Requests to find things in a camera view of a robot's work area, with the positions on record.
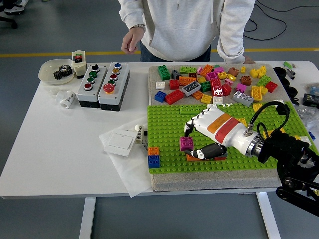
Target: gray floor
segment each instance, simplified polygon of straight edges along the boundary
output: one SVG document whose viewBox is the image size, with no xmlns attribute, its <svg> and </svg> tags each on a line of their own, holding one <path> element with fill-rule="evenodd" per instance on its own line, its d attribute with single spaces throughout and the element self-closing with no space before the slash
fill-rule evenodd
<svg viewBox="0 0 319 239">
<path fill-rule="evenodd" d="M 278 10 L 316 5 L 316 0 L 262 2 Z M 12 16 L 18 29 L 0 22 L 0 56 L 21 53 L 120 51 L 127 29 L 116 0 L 30 0 L 25 12 Z M 287 23 L 287 31 L 269 41 L 245 38 L 246 49 L 319 47 L 319 8 L 280 13 L 265 9 Z M 284 25 L 256 8 L 251 17 L 258 29 L 247 35 L 270 38 Z M 256 61 L 308 60 L 319 67 L 318 52 L 248 52 Z M 0 173 L 9 156 L 32 97 L 40 66 L 52 57 L 0 57 Z M 212 53 L 212 61 L 221 58 Z M 88 62 L 132 62 L 139 55 L 88 55 Z M 319 219 L 269 194 L 283 239 L 318 238 Z M 78 238 L 84 199 L 0 199 L 0 238 Z M 92 238 L 267 238 L 255 195 L 184 195 L 99 198 Z"/>
</svg>

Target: green baseplate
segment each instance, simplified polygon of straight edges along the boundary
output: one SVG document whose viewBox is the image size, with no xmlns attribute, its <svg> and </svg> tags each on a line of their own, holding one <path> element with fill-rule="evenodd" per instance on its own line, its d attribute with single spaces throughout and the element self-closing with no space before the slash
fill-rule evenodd
<svg viewBox="0 0 319 239">
<path fill-rule="evenodd" d="M 290 117 L 284 131 L 290 136 L 307 136 L 312 143 L 310 149 L 318 154 L 311 137 L 300 120 L 291 102 L 286 102 L 291 109 Z M 159 147 L 160 168 L 149 169 L 151 174 L 180 173 L 180 172 L 208 172 L 248 169 L 273 169 L 277 167 L 277 160 L 270 157 L 265 164 L 258 162 L 257 157 L 246 157 L 236 148 L 227 148 L 227 158 L 223 161 L 187 161 L 184 152 L 179 150 L 179 138 L 184 136 L 184 125 L 193 116 L 196 116 L 206 105 L 181 105 L 176 106 L 148 106 L 148 143 L 149 147 Z M 244 118 L 248 123 L 254 115 L 252 105 L 246 107 L 242 104 L 230 106 L 220 105 L 218 108 L 225 113 L 239 119 Z M 255 121 L 254 130 L 258 122 L 263 122 L 267 130 L 273 130 L 280 126 L 285 116 L 277 114 L 274 106 L 267 107 Z M 193 131 L 194 149 L 200 149 L 213 141 L 203 134 Z"/>
</svg>

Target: person's hand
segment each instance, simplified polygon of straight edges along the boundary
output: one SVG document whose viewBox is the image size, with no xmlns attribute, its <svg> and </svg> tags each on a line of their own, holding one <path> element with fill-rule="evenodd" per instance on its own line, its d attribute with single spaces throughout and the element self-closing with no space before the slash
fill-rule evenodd
<svg viewBox="0 0 319 239">
<path fill-rule="evenodd" d="M 244 57 L 245 57 L 244 64 L 255 64 L 256 63 L 249 56 L 244 56 Z"/>
<path fill-rule="evenodd" d="M 141 27 L 133 27 L 130 31 L 123 37 L 123 43 L 121 50 L 125 54 L 134 54 L 138 49 L 136 44 L 143 38 L 144 30 Z"/>
</svg>

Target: blue jeans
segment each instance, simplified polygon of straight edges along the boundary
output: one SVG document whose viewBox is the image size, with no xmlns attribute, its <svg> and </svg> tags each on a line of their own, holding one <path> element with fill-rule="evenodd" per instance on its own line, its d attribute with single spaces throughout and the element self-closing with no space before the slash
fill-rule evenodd
<svg viewBox="0 0 319 239">
<path fill-rule="evenodd" d="M 148 49 L 142 44 L 141 41 L 140 41 L 140 49 L 141 49 L 141 62 L 169 62 L 151 54 L 148 51 Z M 195 59 L 192 59 L 190 61 L 198 61 L 198 62 L 210 61 L 210 46 L 201 56 Z"/>
</svg>

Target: white bowl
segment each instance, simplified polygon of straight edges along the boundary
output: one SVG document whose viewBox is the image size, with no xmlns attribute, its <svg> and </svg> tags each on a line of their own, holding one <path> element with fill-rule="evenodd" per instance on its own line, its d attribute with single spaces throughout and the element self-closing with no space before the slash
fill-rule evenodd
<svg viewBox="0 0 319 239">
<path fill-rule="evenodd" d="M 72 64 L 71 59 L 56 59 L 45 62 L 39 71 L 38 77 L 41 81 L 50 85 L 61 85 L 68 83 L 74 77 L 74 69 L 72 68 L 72 74 L 70 76 L 64 76 L 60 80 L 54 78 L 53 72 L 58 71 L 60 66 Z"/>
</svg>

